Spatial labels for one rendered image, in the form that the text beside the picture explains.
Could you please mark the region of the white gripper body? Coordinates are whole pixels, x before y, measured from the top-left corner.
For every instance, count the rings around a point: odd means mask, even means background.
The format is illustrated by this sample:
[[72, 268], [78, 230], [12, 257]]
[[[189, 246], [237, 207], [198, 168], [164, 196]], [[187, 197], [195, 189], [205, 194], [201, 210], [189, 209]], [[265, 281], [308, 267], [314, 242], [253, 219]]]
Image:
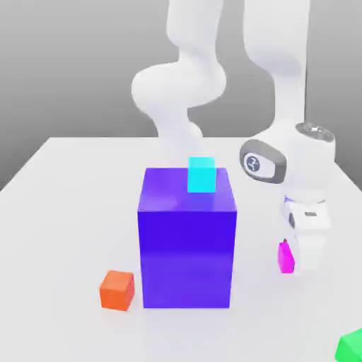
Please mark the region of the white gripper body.
[[295, 231], [296, 268], [299, 274], [319, 269], [327, 243], [327, 231]]

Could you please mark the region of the small magenta cube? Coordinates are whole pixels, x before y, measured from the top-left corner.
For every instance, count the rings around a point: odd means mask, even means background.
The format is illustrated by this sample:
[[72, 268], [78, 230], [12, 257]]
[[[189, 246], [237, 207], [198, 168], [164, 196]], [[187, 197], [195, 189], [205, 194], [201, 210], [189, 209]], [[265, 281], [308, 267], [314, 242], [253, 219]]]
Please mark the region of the small magenta cube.
[[295, 260], [286, 239], [279, 243], [278, 264], [282, 274], [292, 274], [295, 268]]

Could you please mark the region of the small green cube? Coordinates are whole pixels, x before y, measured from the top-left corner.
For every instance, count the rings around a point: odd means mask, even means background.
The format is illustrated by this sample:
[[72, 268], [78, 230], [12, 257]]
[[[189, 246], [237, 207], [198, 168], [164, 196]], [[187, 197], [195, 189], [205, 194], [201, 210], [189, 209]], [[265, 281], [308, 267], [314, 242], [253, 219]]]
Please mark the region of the small green cube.
[[362, 362], [362, 328], [340, 337], [334, 357], [337, 362]]

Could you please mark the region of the small cyan cube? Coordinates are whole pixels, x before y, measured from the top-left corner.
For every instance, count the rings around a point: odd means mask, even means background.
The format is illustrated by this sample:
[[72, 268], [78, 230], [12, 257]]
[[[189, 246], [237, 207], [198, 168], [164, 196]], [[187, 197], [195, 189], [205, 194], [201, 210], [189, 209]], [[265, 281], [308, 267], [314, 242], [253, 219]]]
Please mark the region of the small cyan cube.
[[190, 193], [214, 193], [216, 191], [216, 164], [213, 157], [189, 157], [187, 191]]

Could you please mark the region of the small orange cube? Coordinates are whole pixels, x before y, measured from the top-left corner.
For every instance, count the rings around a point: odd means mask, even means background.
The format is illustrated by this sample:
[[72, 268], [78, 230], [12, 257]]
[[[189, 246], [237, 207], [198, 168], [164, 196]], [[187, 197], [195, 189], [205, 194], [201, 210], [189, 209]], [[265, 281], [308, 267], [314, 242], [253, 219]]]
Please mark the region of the small orange cube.
[[110, 270], [100, 285], [101, 306], [112, 310], [128, 311], [134, 293], [132, 273]]

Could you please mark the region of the large purple box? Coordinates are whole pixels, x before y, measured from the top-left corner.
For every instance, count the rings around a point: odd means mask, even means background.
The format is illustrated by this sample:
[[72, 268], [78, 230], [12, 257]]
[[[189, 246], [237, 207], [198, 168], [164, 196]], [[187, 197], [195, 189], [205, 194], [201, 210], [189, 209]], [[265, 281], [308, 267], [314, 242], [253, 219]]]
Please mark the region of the large purple box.
[[189, 193], [187, 169], [147, 168], [138, 230], [145, 308], [229, 308], [237, 208], [226, 169]]

